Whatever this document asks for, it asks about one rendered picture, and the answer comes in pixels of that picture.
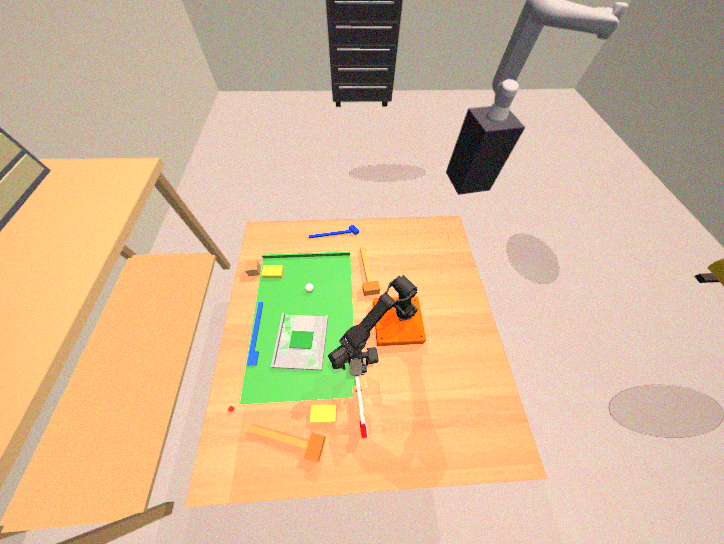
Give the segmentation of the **green flat mat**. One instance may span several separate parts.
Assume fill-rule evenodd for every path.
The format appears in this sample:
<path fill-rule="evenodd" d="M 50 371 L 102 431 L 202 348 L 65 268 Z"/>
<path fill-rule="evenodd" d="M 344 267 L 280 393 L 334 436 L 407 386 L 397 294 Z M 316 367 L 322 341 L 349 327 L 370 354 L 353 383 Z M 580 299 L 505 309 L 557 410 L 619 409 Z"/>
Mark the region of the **green flat mat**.
<path fill-rule="evenodd" d="M 283 278 L 263 278 L 264 266 L 283 266 Z M 306 291 L 307 284 L 313 291 Z M 255 348 L 259 357 L 255 366 L 246 362 L 240 404 L 353 397 L 356 378 L 349 363 L 345 370 L 333 369 L 328 358 L 354 326 L 351 255 L 263 258 L 249 350 L 258 302 L 263 302 Z M 290 315 L 328 315 L 322 370 L 271 368 L 282 313 L 284 321 Z"/>

